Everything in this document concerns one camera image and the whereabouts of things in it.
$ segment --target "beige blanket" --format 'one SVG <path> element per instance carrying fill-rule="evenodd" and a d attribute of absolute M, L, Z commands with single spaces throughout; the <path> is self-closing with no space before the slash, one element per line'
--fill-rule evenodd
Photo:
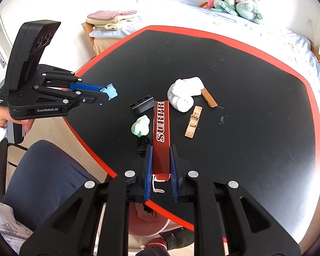
<path fill-rule="evenodd" d="M 95 25 L 95 29 L 96 30 L 103 30 L 103 31 L 117 31 L 117 30 L 122 29 L 124 27 L 131 26 L 139 20 L 140 20 L 140 18 L 138 18 L 136 16 L 136 17 L 133 17 L 129 20 L 126 20 L 125 22 L 122 22 L 122 23 L 108 23 L 105 25 Z"/>
<path fill-rule="evenodd" d="M 94 38 L 94 50 L 96 55 L 102 53 L 105 49 L 119 40 L 120 38 Z"/>
<path fill-rule="evenodd" d="M 111 20 L 101 20 L 101 19 L 94 19 L 94 18 L 87 18 L 86 22 L 89 24 L 94 25 L 106 25 L 109 23 L 123 23 L 126 22 L 134 17 L 137 17 L 137 13 L 130 14 L 130 15 L 122 15 L 122 16 L 116 16 L 115 18 Z"/>

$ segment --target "wooden clothespin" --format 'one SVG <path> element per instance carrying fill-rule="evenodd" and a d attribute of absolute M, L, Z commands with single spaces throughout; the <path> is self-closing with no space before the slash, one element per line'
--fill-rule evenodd
<path fill-rule="evenodd" d="M 202 112 L 202 107 L 195 106 L 195 109 L 193 110 L 193 113 L 191 114 L 190 120 L 188 121 L 188 126 L 186 129 L 185 136 L 193 138 L 193 135 L 195 134 L 195 129 L 197 128 L 198 121 L 200 118 L 200 113 Z"/>
<path fill-rule="evenodd" d="M 206 88 L 202 89 L 202 95 L 204 97 L 204 99 L 207 101 L 208 105 L 213 108 L 218 106 L 218 104 L 216 103 L 216 101 L 212 98 L 211 94 L 207 91 Z"/>

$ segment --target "wooden floor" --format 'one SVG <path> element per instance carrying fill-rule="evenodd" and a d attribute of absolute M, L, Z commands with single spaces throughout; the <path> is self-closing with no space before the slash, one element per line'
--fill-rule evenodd
<path fill-rule="evenodd" d="M 101 182 L 106 178 L 107 173 L 96 163 L 96 161 L 89 155 L 89 153 L 82 147 L 80 142 L 72 134 L 70 129 L 67 127 L 65 121 L 61 117 L 56 118 L 44 118 L 37 119 L 31 129 L 26 135 L 24 142 L 22 143 L 25 147 L 30 147 L 33 143 L 38 140 L 48 140 L 58 147 L 67 152 L 75 160 L 77 160 L 89 173 L 94 175 Z M 10 162 L 18 163 L 23 155 L 20 149 L 15 147 L 9 148 L 8 159 Z M 8 166 L 7 181 L 12 176 L 14 167 Z M 320 198 L 316 212 L 314 214 L 311 225 L 304 237 L 299 244 L 301 252 L 306 251 L 311 244 L 315 241 L 318 234 L 320 233 Z M 138 243 L 130 242 L 130 247 L 137 248 Z M 193 246 L 185 247 L 179 250 L 171 250 L 170 254 L 173 256 L 186 256 L 193 255 Z"/>

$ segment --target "black table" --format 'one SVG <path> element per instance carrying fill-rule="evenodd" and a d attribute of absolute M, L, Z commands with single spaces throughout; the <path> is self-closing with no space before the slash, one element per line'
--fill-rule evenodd
<path fill-rule="evenodd" d="M 227 37 L 150 26 L 105 50 L 77 76 L 85 83 L 112 83 L 117 90 L 106 104 L 81 104 L 66 117 L 113 177 L 140 158 L 138 138 L 130 132 L 137 117 L 129 105 L 146 95 L 167 100 L 175 80 L 200 77 L 224 109 L 194 96 L 203 110 L 190 139 L 184 134 L 193 108 L 181 113 L 170 106 L 171 143 L 178 155 L 217 182 L 238 181 L 295 240 L 304 236 L 320 193 L 320 116 L 310 85 L 293 69 Z M 144 114 L 153 120 L 153 109 Z M 193 229 L 192 205 L 174 203 L 170 182 L 156 187 L 166 192 L 153 193 L 150 205 Z"/>

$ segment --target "white sock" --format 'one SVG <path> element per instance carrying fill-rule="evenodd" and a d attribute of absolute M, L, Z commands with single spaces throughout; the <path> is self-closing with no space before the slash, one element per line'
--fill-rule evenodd
<path fill-rule="evenodd" d="M 167 92 L 167 98 L 171 105 L 180 112 L 187 112 L 194 102 L 192 96 L 201 95 L 204 88 L 198 77 L 190 79 L 178 79 Z"/>

